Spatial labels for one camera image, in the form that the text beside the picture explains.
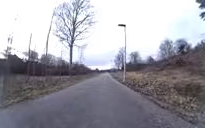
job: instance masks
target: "asphalt road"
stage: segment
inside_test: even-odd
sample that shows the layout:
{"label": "asphalt road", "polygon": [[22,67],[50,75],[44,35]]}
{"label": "asphalt road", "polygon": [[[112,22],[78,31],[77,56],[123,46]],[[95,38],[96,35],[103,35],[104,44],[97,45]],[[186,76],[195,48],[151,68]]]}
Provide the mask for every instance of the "asphalt road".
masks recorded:
{"label": "asphalt road", "polygon": [[109,74],[0,110],[0,128],[189,127]]}

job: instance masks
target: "hillside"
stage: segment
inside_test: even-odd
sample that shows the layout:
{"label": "hillside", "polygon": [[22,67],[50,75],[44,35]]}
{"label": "hillside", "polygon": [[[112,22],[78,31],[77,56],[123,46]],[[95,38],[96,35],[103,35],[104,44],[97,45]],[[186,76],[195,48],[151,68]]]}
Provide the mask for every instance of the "hillside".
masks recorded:
{"label": "hillside", "polygon": [[[113,74],[121,80],[121,73]],[[188,53],[127,72],[125,84],[191,123],[205,124],[205,43]]]}

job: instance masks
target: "overcast sky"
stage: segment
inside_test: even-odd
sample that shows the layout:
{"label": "overcast sky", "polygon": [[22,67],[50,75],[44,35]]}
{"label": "overcast sky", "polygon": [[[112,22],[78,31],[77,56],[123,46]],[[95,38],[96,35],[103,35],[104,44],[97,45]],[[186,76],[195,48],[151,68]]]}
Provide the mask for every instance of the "overcast sky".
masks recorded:
{"label": "overcast sky", "polygon": [[[53,8],[62,0],[0,0],[0,50],[6,48],[7,37],[14,33],[13,47],[17,54],[27,51],[30,33],[31,48],[45,52],[45,42]],[[91,0],[97,24],[91,36],[80,42],[88,44],[84,63],[91,68],[110,68],[120,47],[124,46],[124,29],[127,25],[127,53],[138,51],[142,58],[156,57],[159,45],[165,38],[185,38],[196,44],[205,33],[205,21],[199,17],[195,0]],[[68,49],[50,35],[49,52],[68,60]],[[74,60],[78,60],[75,49]]]}

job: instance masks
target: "street lamp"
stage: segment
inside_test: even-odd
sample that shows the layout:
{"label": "street lamp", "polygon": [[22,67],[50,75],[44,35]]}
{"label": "street lamp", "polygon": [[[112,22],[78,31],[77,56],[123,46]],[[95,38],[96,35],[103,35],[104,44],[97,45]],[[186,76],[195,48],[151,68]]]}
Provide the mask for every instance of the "street lamp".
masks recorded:
{"label": "street lamp", "polygon": [[124,73],[123,73],[123,82],[125,82],[125,78],[126,78],[126,25],[118,24],[118,26],[124,27],[124,31],[125,31],[125,55],[124,55]]}

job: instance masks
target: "utility pole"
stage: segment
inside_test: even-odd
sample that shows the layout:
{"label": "utility pole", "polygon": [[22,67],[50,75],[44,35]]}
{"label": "utility pole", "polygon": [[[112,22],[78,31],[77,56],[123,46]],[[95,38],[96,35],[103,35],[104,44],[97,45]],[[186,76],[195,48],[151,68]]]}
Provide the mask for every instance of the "utility pole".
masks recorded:
{"label": "utility pole", "polygon": [[[53,11],[53,14],[51,17],[51,23],[50,23],[50,27],[48,30],[47,40],[46,40],[46,53],[45,53],[46,57],[48,56],[48,41],[49,41],[49,37],[50,37],[50,33],[51,33],[51,26],[52,26],[52,22],[53,22],[53,17],[54,17],[54,11]],[[45,75],[47,76],[47,64],[45,64]]]}
{"label": "utility pole", "polygon": [[126,25],[125,24],[118,24],[119,27],[124,27],[125,31],[125,55],[124,55],[124,72],[123,72],[123,82],[125,82],[126,79]]}
{"label": "utility pole", "polygon": [[29,41],[29,47],[28,47],[28,63],[27,63],[27,74],[30,75],[30,46],[31,46],[31,39],[32,39],[32,33],[30,34],[30,41]]}

